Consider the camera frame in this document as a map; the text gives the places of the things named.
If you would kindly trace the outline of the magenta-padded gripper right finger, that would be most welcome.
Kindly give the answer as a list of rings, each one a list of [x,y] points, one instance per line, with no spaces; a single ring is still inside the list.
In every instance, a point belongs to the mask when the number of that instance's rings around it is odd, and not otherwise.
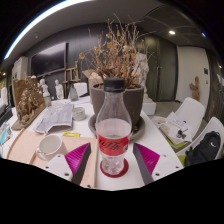
[[[133,145],[133,154],[145,185],[183,168],[179,160],[173,160],[167,154],[158,154],[139,143]]]

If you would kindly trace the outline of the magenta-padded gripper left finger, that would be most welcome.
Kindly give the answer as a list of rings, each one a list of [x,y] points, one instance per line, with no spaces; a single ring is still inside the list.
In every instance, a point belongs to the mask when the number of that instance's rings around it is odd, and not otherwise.
[[[91,145],[86,143],[66,155],[57,154],[43,169],[65,180],[79,185],[91,154]]]

